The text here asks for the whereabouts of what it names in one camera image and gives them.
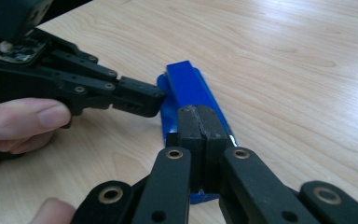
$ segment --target finger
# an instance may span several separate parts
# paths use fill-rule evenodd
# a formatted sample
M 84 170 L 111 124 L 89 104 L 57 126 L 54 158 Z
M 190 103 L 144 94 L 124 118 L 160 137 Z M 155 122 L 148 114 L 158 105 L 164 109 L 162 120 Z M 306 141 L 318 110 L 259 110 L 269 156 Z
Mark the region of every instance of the finger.
M 48 143 L 53 134 L 54 131 L 50 131 L 20 140 L 0 141 L 0 151 L 18 154 L 39 149 Z
M 50 198 L 43 202 L 31 224 L 69 224 L 75 211 L 69 203 Z
M 0 151 L 1 152 L 9 152 L 13 149 L 19 147 L 24 142 L 28 141 L 31 137 L 16 139 L 16 140 L 1 140 L 0 141 Z
M 0 140 L 19 139 L 57 129 L 70 120 L 62 103 L 27 98 L 0 104 Z

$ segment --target fingernail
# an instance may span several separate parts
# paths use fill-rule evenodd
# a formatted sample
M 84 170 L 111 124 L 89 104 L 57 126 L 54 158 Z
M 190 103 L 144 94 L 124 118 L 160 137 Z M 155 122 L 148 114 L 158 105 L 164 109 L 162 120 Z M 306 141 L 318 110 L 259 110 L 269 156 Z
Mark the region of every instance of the fingernail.
M 42 128 L 54 129 L 69 122 L 68 109 L 63 105 L 56 105 L 38 113 L 39 123 Z

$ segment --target wooden table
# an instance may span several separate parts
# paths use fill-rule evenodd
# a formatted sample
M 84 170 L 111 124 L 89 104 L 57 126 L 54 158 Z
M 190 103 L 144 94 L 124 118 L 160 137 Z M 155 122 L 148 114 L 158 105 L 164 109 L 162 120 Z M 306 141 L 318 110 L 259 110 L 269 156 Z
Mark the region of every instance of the wooden table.
M 150 83 L 190 60 L 240 145 L 285 185 L 322 180 L 358 200 L 358 1 L 94 0 L 41 28 Z M 0 163 L 0 223 L 29 222 L 47 197 L 79 206 L 104 181 L 136 183 L 163 149 L 160 126 L 85 110 L 42 150 Z M 214 201 L 189 222 L 224 219 Z

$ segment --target black robotic claw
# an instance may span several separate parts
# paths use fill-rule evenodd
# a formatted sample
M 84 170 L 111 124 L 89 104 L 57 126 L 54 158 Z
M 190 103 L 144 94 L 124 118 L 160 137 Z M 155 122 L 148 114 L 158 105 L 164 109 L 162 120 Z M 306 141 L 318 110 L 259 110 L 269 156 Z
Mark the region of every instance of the black robotic claw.
M 97 64 L 74 44 L 35 29 L 17 43 L 0 44 L 0 103 L 25 97 L 56 99 L 73 116 L 84 108 L 113 108 L 154 117 L 165 92 Z

